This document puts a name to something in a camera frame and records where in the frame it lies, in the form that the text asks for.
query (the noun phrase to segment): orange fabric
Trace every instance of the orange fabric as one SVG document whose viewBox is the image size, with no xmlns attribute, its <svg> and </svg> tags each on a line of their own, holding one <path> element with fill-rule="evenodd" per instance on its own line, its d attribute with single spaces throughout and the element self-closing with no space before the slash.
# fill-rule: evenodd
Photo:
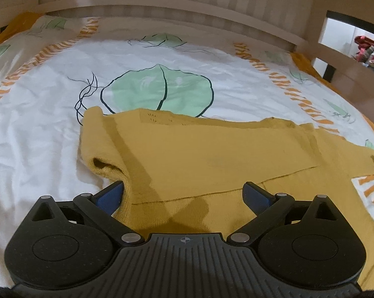
<svg viewBox="0 0 374 298">
<path fill-rule="evenodd" d="M 25 12 L 16 16 L 6 29 L 0 33 L 0 43 L 3 43 L 17 33 L 29 30 L 42 15 L 41 13 Z"/>
<path fill-rule="evenodd" d="M 321 75 L 318 74 L 318 72 L 314 69 L 314 67 L 311 65 L 311 62 L 301 53 L 291 53 L 292 59 L 296 66 L 303 72 L 315 77 L 317 80 L 319 80 L 321 83 L 323 83 L 326 87 L 330 88 L 332 91 L 336 92 L 338 95 L 341 96 L 341 93 L 338 91 L 337 88 L 335 88 L 332 84 L 330 84 L 328 81 L 324 80 Z M 370 121 L 366 116 L 363 116 L 365 120 L 369 123 L 370 127 L 374 131 L 374 123 Z"/>
</svg>

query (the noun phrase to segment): white bed sheet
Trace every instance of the white bed sheet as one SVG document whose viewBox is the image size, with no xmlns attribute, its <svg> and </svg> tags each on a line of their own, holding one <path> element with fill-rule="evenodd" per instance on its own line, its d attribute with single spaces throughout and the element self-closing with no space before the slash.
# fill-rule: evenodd
<svg viewBox="0 0 374 298">
<path fill-rule="evenodd" d="M 0 56 L 0 286 L 12 284 L 4 249 L 39 196 L 66 201 L 108 184 L 79 155 L 85 108 L 100 106 L 110 114 L 152 107 L 158 103 L 153 91 L 168 79 L 163 109 L 230 121 L 277 117 L 321 125 L 285 95 L 268 71 L 236 57 L 236 41 L 172 22 L 134 18 L 66 19 L 47 29 L 53 19 L 42 17 L 32 34 L 19 33 L 1 44 L 12 47 Z M 359 111 L 299 72 L 287 53 L 265 52 L 240 36 L 237 42 L 245 42 L 252 57 L 278 77 L 287 77 L 291 88 L 331 119 L 340 135 L 374 147 L 374 132 Z M 48 45 L 60 51 L 49 52 L 56 50 L 50 47 L 32 60 Z M 23 63 L 25 71 L 12 74 Z M 374 218 L 373 198 L 363 195 L 365 188 L 357 180 L 354 185 Z"/>
</svg>

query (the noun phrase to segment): orange striped pattern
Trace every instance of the orange striped pattern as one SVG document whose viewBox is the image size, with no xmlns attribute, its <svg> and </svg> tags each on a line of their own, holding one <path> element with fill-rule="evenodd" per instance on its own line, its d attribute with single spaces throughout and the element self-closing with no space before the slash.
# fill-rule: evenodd
<svg viewBox="0 0 374 298">
<path fill-rule="evenodd" d="M 98 19 L 97 18 L 90 18 L 88 19 L 86 25 L 80 30 L 78 36 L 74 39 L 70 39 L 67 41 L 62 41 L 60 43 L 54 43 L 53 45 L 46 46 L 42 51 L 40 51 L 37 55 L 35 55 L 29 62 L 24 63 L 18 70 L 14 73 L 5 77 L 5 79 L 1 82 L 0 86 L 0 95 L 6 94 L 10 91 L 10 87 L 25 73 L 30 71 L 36 66 L 41 65 L 51 57 L 61 53 L 63 50 L 72 47 L 75 43 L 80 41 L 81 39 L 89 38 L 98 28 Z"/>
<path fill-rule="evenodd" d="M 289 97 L 291 100 L 299 102 L 298 106 L 306 112 L 312 120 L 319 123 L 319 128 L 324 129 L 326 131 L 329 131 L 334 134 L 340 135 L 340 131 L 333 127 L 334 122 L 326 118 L 324 115 L 322 115 L 321 111 L 316 109 L 312 102 L 307 100 L 306 97 L 304 97 L 296 88 L 290 87 L 291 82 L 287 79 L 286 76 L 279 74 L 277 72 L 273 72 L 270 68 L 268 68 L 264 63 L 262 63 L 259 59 L 253 58 L 252 55 L 249 53 L 249 48 L 244 43 L 235 43 L 235 54 L 239 56 L 242 59 L 249 60 L 249 63 L 252 64 L 254 68 L 256 68 L 259 71 L 268 71 L 268 77 L 271 79 L 271 81 L 278 86 L 281 89 L 284 89 L 284 94 Z M 358 180 L 358 183 L 360 186 L 365 187 L 366 189 L 363 191 L 363 194 L 365 197 L 369 197 L 371 194 L 374 193 L 374 175 L 361 177 Z"/>
</svg>

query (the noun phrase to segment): yellow cloth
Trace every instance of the yellow cloth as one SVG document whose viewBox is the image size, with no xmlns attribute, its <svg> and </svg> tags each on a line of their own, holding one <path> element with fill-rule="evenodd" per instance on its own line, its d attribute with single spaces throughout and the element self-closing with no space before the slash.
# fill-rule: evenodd
<svg viewBox="0 0 374 298">
<path fill-rule="evenodd" d="M 24 12 L 17 15 L 0 33 L 0 43 L 3 43 L 13 35 L 29 30 L 42 14 L 33 12 Z"/>
<path fill-rule="evenodd" d="M 325 193 L 367 249 L 360 281 L 374 285 L 374 222 L 351 178 L 374 174 L 374 150 L 311 124 L 226 122 L 138 109 L 84 115 L 81 154 L 95 173 L 123 180 L 115 217 L 151 232 L 228 234 L 254 218 L 241 188 L 253 181 L 298 200 Z"/>
</svg>

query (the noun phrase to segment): triangular cutout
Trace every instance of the triangular cutout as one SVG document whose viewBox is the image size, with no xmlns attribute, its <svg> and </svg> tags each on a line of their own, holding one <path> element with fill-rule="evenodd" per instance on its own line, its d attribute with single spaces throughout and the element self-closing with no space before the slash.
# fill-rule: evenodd
<svg viewBox="0 0 374 298">
<path fill-rule="evenodd" d="M 318 210 L 315 214 L 315 218 L 330 221 L 337 220 L 337 218 L 333 215 L 332 211 L 325 202 L 319 204 Z"/>
<path fill-rule="evenodd" d="M 51 208 L 47 203 L 42 203 L 33 217 L 33 222 L 50 220 L 54 218 Z"/>
</svg>

